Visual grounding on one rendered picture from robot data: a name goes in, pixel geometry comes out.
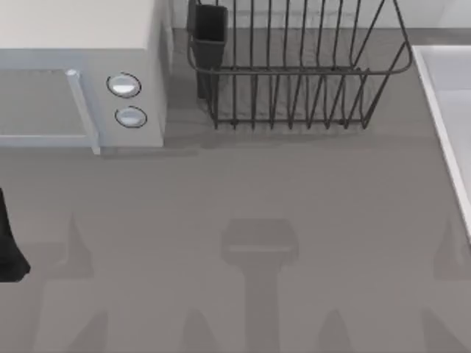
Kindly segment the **small silver microwave knob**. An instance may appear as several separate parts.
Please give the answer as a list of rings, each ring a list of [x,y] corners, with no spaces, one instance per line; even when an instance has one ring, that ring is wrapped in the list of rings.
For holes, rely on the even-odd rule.
[[[128,106],[115,111],[115,120],[128,129],[139,129],[147,123],[147,114],[139,107]]]

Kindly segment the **black utensil holder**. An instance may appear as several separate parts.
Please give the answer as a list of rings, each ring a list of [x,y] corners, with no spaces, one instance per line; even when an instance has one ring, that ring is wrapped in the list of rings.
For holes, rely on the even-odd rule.
[[[188,0],[187,30],[196,63],[197,96],[212,96],[212,80],[219,79],[217,71],[223,62],[227,43],[228,9],[218,4],[202,4]]]

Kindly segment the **large silver microwave knob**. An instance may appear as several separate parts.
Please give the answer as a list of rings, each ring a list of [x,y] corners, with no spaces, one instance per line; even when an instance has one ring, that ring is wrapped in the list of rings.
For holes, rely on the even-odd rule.
[[[114,96],[123,99],[131,99],[137,96],[142,89],[139,79],[125,72],[109,76],[106,80],[106,86]]]

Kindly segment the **microwave oven door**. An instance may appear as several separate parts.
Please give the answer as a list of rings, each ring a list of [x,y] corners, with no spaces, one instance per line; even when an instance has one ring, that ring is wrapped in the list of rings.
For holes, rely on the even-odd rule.
[[[0,70],[0,136],[84,134],[63,71]]]

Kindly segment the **pale microwave oven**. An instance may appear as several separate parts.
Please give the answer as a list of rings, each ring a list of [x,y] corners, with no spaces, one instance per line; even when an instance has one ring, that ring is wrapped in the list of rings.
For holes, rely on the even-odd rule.
[[[163,146],[173,51],[169,0],[0,0],[0,70],[78,70],[101,152]],[[137,96],[107,89],[121,72],[139,79]],[[143,127],[115,120],[128,106],[147,114]],[[0,136],[0,148],[42,147],[91,149],[86,134]]]

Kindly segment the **white sink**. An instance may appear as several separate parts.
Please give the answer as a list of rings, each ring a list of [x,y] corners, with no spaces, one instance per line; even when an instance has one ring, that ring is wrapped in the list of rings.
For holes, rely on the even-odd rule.
[[[471,45],[412,51],[471,243]]]

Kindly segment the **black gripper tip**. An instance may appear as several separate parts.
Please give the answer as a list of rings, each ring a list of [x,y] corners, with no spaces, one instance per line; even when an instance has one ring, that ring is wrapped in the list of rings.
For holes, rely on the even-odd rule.
[[[13,236],[4,193],[0,188],[0,283],[20,282],[30,271],[31,266]]]

